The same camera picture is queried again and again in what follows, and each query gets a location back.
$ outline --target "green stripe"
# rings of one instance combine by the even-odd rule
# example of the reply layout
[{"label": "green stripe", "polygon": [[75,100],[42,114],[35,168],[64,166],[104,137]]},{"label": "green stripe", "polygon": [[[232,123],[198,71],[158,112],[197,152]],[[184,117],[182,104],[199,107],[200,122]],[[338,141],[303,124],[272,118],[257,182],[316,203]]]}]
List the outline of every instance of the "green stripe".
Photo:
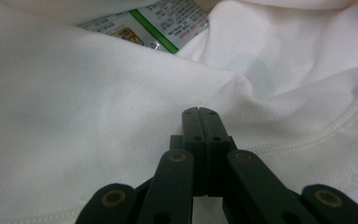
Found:
[{"label": "green stripe", "polygon": [[165,35],[163,35],[155,26],[150,23],[137,9],[131,10],[130,14],[135,18],[141,25],[149,32],[153,37],[158,40],[161,45],[167,49],[170,53],[176,53],[179,48],[177,48]]}]

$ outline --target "product label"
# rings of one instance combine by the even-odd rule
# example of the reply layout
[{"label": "product label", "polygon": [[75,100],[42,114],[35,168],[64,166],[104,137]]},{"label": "product label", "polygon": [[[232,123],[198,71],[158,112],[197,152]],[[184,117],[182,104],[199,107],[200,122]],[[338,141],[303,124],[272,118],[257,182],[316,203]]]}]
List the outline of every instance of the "product label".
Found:
[{"label": "product label", "polygon": [[112,35],[152,49],[176,53],[209,27],[194,0],[161,0],[148,7],[89,21],[79,27]]}]

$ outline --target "metal rivet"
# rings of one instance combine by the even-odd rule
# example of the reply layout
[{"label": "metal rivet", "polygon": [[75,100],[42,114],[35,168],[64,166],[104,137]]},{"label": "metal rivet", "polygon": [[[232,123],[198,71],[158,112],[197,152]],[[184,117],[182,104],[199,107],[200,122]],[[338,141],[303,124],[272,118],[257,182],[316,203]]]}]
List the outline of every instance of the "metal rivet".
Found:
[{"label": "metal rivet", "polygon": [[327,206],[339,208],[342,207],[343,202],[335,193],[326,189],[319,189],[315,192],[316,199]]},{"label": "metal rivet", "polygon": [[114,189],[104,194],[102,203],[107,207],[111,207],[121,204],[125,199],[126,192],[121,189]]},{"label": "metal rivet", "polygon": [[183,154],[182,152],[174,152],[173,154],[170,155],[171,161],[179,162],[179,161],[184,161],[185,159],[186,159],[186,155]]},{"label": "metal rivet", "polygon": [[239,152],[235,154],[235,159],[237,159],[237,161],[249,162],[252,160],[252,156],[244,152]]}]

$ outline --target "white fabric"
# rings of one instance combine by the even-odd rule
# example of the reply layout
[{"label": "white fabric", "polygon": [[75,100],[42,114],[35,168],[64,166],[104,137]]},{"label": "white fabric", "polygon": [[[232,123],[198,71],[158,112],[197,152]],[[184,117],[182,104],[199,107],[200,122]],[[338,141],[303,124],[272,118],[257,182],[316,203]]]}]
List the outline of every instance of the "white fabric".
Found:
[{"label": "white fabric", "polygon": [[246,2],[258,3],[275,7],[292,7],[303,9],[333,9],[348,7],[358,0],[243,0]]},{"label": "white fabric", "polygon": [[[221,2],[170,55],[71,25],[144,1],[0,1],[0,223],[74,223],[100,187],[137,187],[192,106],[289,189],[358,188],[358,4],[287,2]],[[221,201],[193,223],[225,223]]]}]

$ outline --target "white cloth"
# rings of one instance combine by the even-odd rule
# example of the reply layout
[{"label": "white cloth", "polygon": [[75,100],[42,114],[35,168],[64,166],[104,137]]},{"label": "white cloth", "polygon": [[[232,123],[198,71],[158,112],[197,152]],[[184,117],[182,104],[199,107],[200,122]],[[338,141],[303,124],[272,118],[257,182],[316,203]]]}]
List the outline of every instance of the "white cloth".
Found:
[{"label": "white cloth", "polygon": [[[358,188],[358,4],[224,1],[177,55],[73,26],[151,2],[0,1],[0,223],[74,223],[100,187],[139,186],[192,106],[289,189]],[[225,223],[221,201],[193,220]]]}]

